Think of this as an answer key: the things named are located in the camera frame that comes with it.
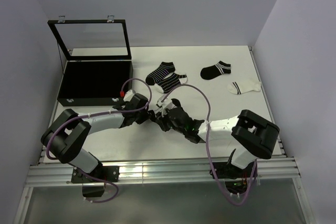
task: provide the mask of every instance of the cable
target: cable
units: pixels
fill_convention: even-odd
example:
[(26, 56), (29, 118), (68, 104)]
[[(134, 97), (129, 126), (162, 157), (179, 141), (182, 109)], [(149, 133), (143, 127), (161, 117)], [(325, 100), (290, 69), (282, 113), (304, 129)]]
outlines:
[[(130, 81), (132, 81), (132, 80), (141, 81), (141, 82), (144, 83), (144, 84), (146, 85), (146, 87), (148, 88), (148, 90), (149, 90), (149, 99), (148, 99), (148, 102), (145, 104), (145, 106), (143, 106), (143, 107), (141, 107), (141, 108), (139, 108), (139, 109), (135, 109), (135, 110), (104, 111), (104, 112), (98, 112), (98, 113), (93, 113), (93, 114), (91, 114), (90, 117), (96, 117), (96, 116), (108, 115), (108, 114), (115, 114), (115, 113), (123, 113), (123, 114), (124, 114), (124, 113), (134, 113), (134, 112), (138, 112), (138, 111), (141, 111), (141, 110), (146, 109), (146, 108), (149, 106), (150, 102), (152, 101), (152, 90), (151, 90), (151, 88), (148, 86), (148, 84), (147, 84), (146, 82), (144, 82), (143, 80), (141, 80), (141, 79), (139, 79), (139, 78), (131, 78), (131, 79), (127, 80), (127, 81), (122, 85), (121, 91), (123, 91), (123, 89), (124, 89), (126, 83), (128, 83), (128, 82), (130, 82)], [(75, 117), (75, 118), (72, 118), (72, 119), (66, 121), (64, 124), (62, 124), (62, 125), (61, 125), (61, 126), (54, 132), (54, 134), (51, 136), (51, 138), (50, 138), (50, 140), (49, 140), (49, 142), (48, 142), (48, 144), (47, 144), (47, 147), (46, 147), (46, 155), (47, 155), (47, 157), (48, 157), (49, 159), (51, 159), (51, 160), (56, 160), (56, 159), (57, 159), (57, 158), (55, 158), (55, 157), (51, 157), (51, 155), (50, 155), (50, 147), (51, 147), (51, 144), (52, 144), (52, 142), (54, 141), (55, 137), (58, 135), (58, 133), (59, 133), (61, 130), (63, 130), (69, 123), (71, 123), (71, 122), (73, 122), (73, 121), (75, 121), (75, 120), (78, 120), (78, 119), (84, 119), (84, 118), (88, 118), (88, 117), (89, 117), (89, 115), (81, 115), (81, 116), (77, 116), (77, 117)], [(106, 181), (106, 180), (103, 180), (103, 179), (100, 179), (100, 178), (92, 177), (92, 176), (86, 174), (86, 173), (85, 173), (84, 171), (82, 171), (81, 169), (79, 169), (79, 168), (77, 168), (77, 169), (78, 169), (84, 176), (86, 176), (87, 178), (92, 179), (92, 180), (95, 180), (95, 181), (98, 181), (98, 182), (102, 182), (102, 183), (110, 184), (110, 185), (114, 186), (114, 187), (117, 189), (116, 193), (115, 193), (112, 197), (110, 197), (110, 198), (108, 198), (108, 199), (105, 199), (105, 200), (91, 200), (91, 199), (88, 199), (88, 198), (87, 198), (86, 200), (88, 200), (88, 201), (90, 201), (90, 202), (92, 202), (92, 203), (103, 203), (103, 202), (107, 202), (107, 201), (109, 201), (109, 200), (112, 200), (112, 199), (114, 199), (114, 198), (117, 196), (117, 194), (118, 194), (118, 192), (119, 192), (119, 188), (118, 188), (118, 186), (117, 186), (116, 184), (114, 184), (114, 183), (112, 183), (112, 182), (109, 182), (109, 181)]]
[(248, 194), (249, 194), (249, 191), (250, 191), (250, 188), (252, 186), (252, 184), (254, 184), (255, 180), (256, 180), (256, 177), (257, 177), (257, 174), (255, 173), (256, 172), (256, 167), (257, 167), (257, 160), (254, 161), (254, 164), (253, 164), (253, 168), (252, 168), (252, 172), (251, 172), (251, 175), (250, 175), (250, 178), (249, 178), (249, 183), (247, 185), (247, 189), (246, 189), (246, 192), (244, 193), (244, 197), (243, 199), (240, 201), (240, 202), (236, 202), (234, 200), (231, 199), (230, 197), (230, 193), (229, 191), (226, 189), (226, 186), (224, 184), (224, 187), (225, 189), (223, 188), (221, 182), (219, 181), (218, 177), (217, 177), (217, 174), (216, 174), (216, 170), (215, 170), (215, 167), (214, 167), (214, 164), (212, 162), (212, 159), (211, 159), (211, 154), (210, 154), (210, 149), (209, 149), (209, 135), (210, 135), (210, 122), (209, 122), (209, 118), (210, 118), (210, 112), (211, 112), (211, 106), (210, 106), (210, 102), (209, 102), (209, 99), (206, 97), (206, 95), (197, 87), (193, 86), (193, 85), (190, 85), (190, 84), (181, 84), (181, 85), (178, 85), (176, 87), (174, 87), (161, 101), (163, 102), (175, 89), (179, 88), (179, 87), (182, 87), (182, 86), (187, 86), (187, 87), (191, 87), (193, 89), (196, 89), (199, 93), (201, 93), (201, 95), (204, 97), (206, 103), (208, 104), (208, 114), (206, 116), (206, 126), (207, 126), (207, 129), (206, 129), (206, 137), (205, 137), (205, 148), (206, 148), (206, 154), (208, 156), (208, 159), (209, 159), (209, 164), (210, 164), (210, 168), (211, 168), (211, 171), (214, 175), (214, 178), (217, 182), (217, 185), (220, 189), (220, 191), (222, 192), (222, 194), (224, 195), (224, 197), (227, 199), (227, 201), (229, 201), (229, 203), (231, 203), (232, 205), (234, 206), (242, 206), (247, 197), (248, 197)]
[(57, 48), (58, 48), (59, 59), (60, 59), (60, 61), (61, 61), (62, 74), (64, 74), (64, 68), (63, 68), (62, 56), (61, 56), (61, 52), (60, 52), (60, 50), (59, 50), (59, 44), (58, 44), (58, 43), (57, 43)]

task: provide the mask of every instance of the glass panel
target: glass panel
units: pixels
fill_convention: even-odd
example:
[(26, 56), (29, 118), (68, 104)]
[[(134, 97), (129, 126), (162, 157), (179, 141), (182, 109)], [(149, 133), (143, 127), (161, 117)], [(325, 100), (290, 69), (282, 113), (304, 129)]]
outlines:
[(127, 55), (122, 24), (56, 24), (72, 56)]
[(215, 183), (121, 186), (107, 203), (83, 201), (81, 187), (34, 188), (25, 220), (36, 223), (304, 223), (292, 179), (262, 180), (242, 207)]

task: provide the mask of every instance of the white sock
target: white sock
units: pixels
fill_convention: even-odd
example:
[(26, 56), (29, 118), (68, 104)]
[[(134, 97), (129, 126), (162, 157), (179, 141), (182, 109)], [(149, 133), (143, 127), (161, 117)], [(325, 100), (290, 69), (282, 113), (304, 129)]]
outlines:
[(244, 94), (249, 91), (260, 92), (261, 82), (256, 79), (232, 82), (227, 86), (227, 90), (232, 94)]

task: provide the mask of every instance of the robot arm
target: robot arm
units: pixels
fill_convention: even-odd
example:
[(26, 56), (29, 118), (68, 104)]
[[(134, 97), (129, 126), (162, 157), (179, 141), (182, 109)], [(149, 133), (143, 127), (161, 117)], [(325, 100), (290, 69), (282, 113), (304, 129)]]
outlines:
[[(124, 104), (116, 106), (111, 111), (130, 111), (142, 108), (146, 105), (148, 99), (133, 90), (126, 93)], [(47, 146), (51, 136), (56, 130), (68, 120), (81, 116), (72, 109), (67, 109), (54, 121), (41, 138), (44, 146)], [(119, 129), (129, 126), (136, 122), (141, 124), (148, 119), (147, 110), (142, 110), (134, 113), (112, 113), (98, 117), (78, 119), (71, 122), (62, 129), (52, 142), (50, 151), (61, 163), (70, 163), (71, 165), (80, 168), (85, 173), (93, 177), (102, 177), (102, 164), (91, 153), (88, 153), (82, 146), (89, 134), (103, 131), (106, 129)]]
[[(179, 100), (159, 99), (156, 113), (149, 111), (150, 119), (163, 131), (174, 129), (182, 133), (192, 143), (204, 143), (207, 123), (193, 120), (183, 110)], [(222, 178), (235, 179), (257, 158), (270, 159), (279, 135), (279, 127), (250, 110), (242, 110), (240, 115), (229, 119), (210, 122), (209, 141), (237, 140), (241, 146), (232, 151)]]

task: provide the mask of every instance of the black case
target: black case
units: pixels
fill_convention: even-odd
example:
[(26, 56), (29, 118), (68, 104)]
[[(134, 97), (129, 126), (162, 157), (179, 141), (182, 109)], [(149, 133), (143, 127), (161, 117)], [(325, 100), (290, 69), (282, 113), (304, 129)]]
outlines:
[[(106, 36), (106, 26), (116, 26), (117, 24), (118, 26), (122, 26), (122, 31), (118, 33), (121, 35), (123, 32), (124, 41), (122, 42), (121, 39), (115, 39), (115, 41), (113, 41), (113, 39)], [(57, 100), (63, 106), (106, 106), (122, 103), (122, 98), (120, 98), (121, 87), (125, 81), (133, 77), (132, 56), (125, 20), (60, 19), (49, 20), (48, 25), (54, 34), (59, 47), (67, 58), (67, 64)], [(59, 33), (61, 28), (66, 28), (66, 33), (62, 36), (63, 38), (61, 38), (61, 34)], [(76, 38), (73, 30), (75, 32), (80, 32), (80, 38)], [(72, 44), (80, 44), (80, 48), (72, 50), (68, 45), (67, 47), (67, 41), (64, 40), (64, 37), (67, 37), (67, 39), (70, 40), (70, 42), (68, 42), (69, 45), (73, 46)], [(119, 49), (124, 52), (123, 55), (109, 55), (108, 53), (95, 55), (95, 52), (98, 52), (96, 49), (114, 50), (118, 48), (118, 45), (111, 48), (106, 47), (109, 43), (112, 45), (113, 43), (118, 45), (124, 43), (125, 47), (119, 47)], [(74, 56), (75, 50), (87, 50), (88, 48), (94, 49), (93, 55)], [(124, 92), (126, 93), (131, 87), (132, 81), (125, 86)]]

